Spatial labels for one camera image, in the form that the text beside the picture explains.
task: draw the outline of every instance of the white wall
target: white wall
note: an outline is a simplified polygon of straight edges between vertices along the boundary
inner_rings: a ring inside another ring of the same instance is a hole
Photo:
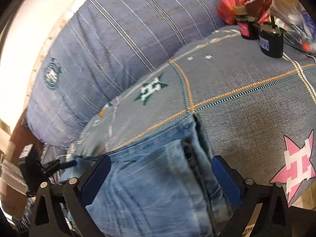
[[[10,126],[11,132],[23,112],[39,51],[61,15],[67,10],[73,14],[70,10],[75,1],[25,0],[14,18],[0,58],[0,119]]]

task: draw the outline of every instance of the black straw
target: black straw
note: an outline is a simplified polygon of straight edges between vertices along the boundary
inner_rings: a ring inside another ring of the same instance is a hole
[[[271,18],[272,28],[275,29],[276,28],[276,23],[274,21],[274,16],[270,15],[270,18]]]

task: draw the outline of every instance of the folded blue jeans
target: folded blue jeans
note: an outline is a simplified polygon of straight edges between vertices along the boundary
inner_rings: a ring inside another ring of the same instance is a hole
[[[112,162],[86,209],[99,229],[115,237],[216,236],[215,224],[232,209],[211,171],[212,154],[197,118],[187,115],[168,129],[107,153]],[[73,156],[80,175],[97,157]]]

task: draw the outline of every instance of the pink star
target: pink star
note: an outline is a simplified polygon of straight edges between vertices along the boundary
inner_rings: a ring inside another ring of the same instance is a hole
[[[312,154],[314,130],[305,140],[303,148],[298,147],[291,139],[284,136],[286,151],[285,166],[275,175],[270,183],[286,183],[286,192],[289,194],[288,203],[297,192],[301,182],[316,176],[310,157]]]

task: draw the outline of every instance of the round emblem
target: round emblem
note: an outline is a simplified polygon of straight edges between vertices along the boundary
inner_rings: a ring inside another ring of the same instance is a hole
[[[51,63],[49,63],[44,69],[44,82],[48,89],[55,90],[58,87],[60,74],[60,65],[56,59],[52,58]]]

